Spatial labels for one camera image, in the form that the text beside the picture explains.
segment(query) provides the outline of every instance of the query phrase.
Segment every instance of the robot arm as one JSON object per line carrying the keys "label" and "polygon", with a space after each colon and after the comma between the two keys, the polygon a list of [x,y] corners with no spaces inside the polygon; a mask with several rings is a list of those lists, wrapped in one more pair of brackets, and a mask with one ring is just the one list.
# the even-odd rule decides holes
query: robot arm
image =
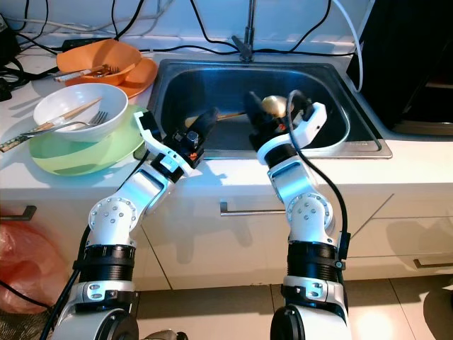
{"label": "robot arm", "polygon": [[[340,274],[344,263],[333,237],[332,206],[317,191],[306,164],[297,156],[283,119],[266,113],[254,93],[248,93],[244,103],[257,131],[250,136],[251,143],[259,162],[269,166],[268,176],[290,225],[288,275],[282,284],[286,305],[274,315],[270,338],[350,339]],[[294,136],[303,147],[325,123],[326,108],[302,94],[294,97],[293,104],[288,115],[297,124]],[[141,165],[115,194],[91,210],[85,256],[74,263],[80,280],[71,289],[52,339],[138,339],[137,322],[129,314],[136,247],[130,233],[178,179],[197,166],[217,114],[212,109],[188,130],[175,131],[163,140],[151,113],[136,114],[147,149],[156,158]],[[179,335],[167,331],[150,339],[186,339]]]}
{"label": "robot arm", "polygon": [[[256,129],[252,145],[278,198],[285,205],[290,226],[288,275],[281,292],[286,306],[274,315],[272,340],[351,339],[345,291],[338,272],[344,263],[338,257],[339,244],[333,237],[332,206],[321,195],[306,164],[297,156],[287,127],[281,118],[267,114],[254,94],[245,97],[246,112]],[[311,103],[302,94],[294,98],[294,137],[307,146],[326,121],[326,108]]]}
{"label": "robot arm", "polygon": [[[52,339],[138,339],[137,322],[129,314],[135,294],[132,271],[136,243],[131,232],[178,179],[198,165],[217,114],[213,108],[187,130],[176,130],[163,140],[150,112],[135,114],[147,149],[156,157],[150,164],[143,163],[116,193],[91,209],[85,254],[74,263],[80,279],[71,289]],[[172,335],[176,339],[176,334],[167,337],[172,339]]]}

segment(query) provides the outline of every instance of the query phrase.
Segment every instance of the dish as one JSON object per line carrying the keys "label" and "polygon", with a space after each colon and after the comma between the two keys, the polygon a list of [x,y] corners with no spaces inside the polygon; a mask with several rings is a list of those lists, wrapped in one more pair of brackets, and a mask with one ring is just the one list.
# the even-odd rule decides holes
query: dish
{"label": "dish", "polygon": [[118,67],[120,69],[118,73],[102,78],[81,77],[85,82],[118,85],[138,65],[141,58],[142,54],[137,48],[114,39],[107,39],[58,54],[57,66],[62,72],[74,72],[103,64]]}
{"label": "dish", "polygon": [[142,143],[134,113],[144,109],[129,105],[125,119],[109,136],[97,143],[72,142],[54,133],[28,143],[33,161],[43,170],[61,176],[80,176],[114,165]]}
{"label": "dish", "polygon": [[65,121],[88,122],[98,111],[108,113],[107,120],[95,127],[75,130],[80,125],[72,125],[55,131],[55,134],[76,142],[98,142],[114,131],[122,122],[128,99],[124,91],[109,84],[78,84],[65,87],[41,100],[33,113],[37,125],[41,125],[61,114],[102,98],[99,103],[87,108],[76,117]]}
{"label": "dish", "polygon": [[[139,64],[126,76],[126,80],[117,85],[117,87],[122,89],[127,97],[131,99],[153,84],[157,76],[157,69],[157,64],[152,59],[142,58]],[[85,79],[72,79],[66,82],[66,86],[86,82]]]}

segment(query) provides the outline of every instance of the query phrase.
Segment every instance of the green plate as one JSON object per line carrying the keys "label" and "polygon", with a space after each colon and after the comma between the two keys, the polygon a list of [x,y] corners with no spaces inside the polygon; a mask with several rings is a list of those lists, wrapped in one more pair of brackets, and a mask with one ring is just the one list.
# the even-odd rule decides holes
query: green plate
{"label": "green plate", "polygon": [[143,111],[136,105],[126,109],[122,124],[109,136],[96,143],[72,142],[48,133],[29,141],[35,163],[62,176],[80,176],[108,168],[134,152],[142,143],[134,113]]}

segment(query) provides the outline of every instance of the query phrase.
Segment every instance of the drawer handle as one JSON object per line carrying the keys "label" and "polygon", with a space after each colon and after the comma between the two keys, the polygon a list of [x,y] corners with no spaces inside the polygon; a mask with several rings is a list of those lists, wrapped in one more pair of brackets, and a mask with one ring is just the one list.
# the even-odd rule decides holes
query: drawer handle
{"label": "drawer handle", "polygon": [[284,215],[284,210],[234,210],[228,211],[228,203],[220,202],[220,216],[256,216],[256,215]]}
{"label": "drawer handle", "polygon": [[36,213],[34,205],[27,205],[22,215],[4,215],[0,216],[0,221],[30,221]]}
{"label": "drawer handle", "polygon": [[440,267],[452,267],[453,266],[453,263],[421,264],[419,259],[413,260],[413,263],[415,264],[415,267],[417,267],[417,269],[422,269],[422,268],[440,268]]}

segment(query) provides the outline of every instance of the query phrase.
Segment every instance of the white bowl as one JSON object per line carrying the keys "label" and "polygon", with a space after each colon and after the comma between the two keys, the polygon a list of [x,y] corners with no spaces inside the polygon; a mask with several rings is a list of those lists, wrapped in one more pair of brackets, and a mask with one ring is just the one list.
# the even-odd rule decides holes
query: white bowl
{"label": "white bowl", "polygon": [[81,128],[81,125],[72,125],[54,132],[67,140],[99,142],[113,132],[124,118],[128,99],[126,93],[118,87],[102,83],[65,87],[42,99],[35,108],[33,119],[36,124],[41,125],[99,97],[102,98],[99,102],[64,123],[71,121],[87,123],[98,111],[105,111],[108,115],[104,123],[83,130],[76,130]]}

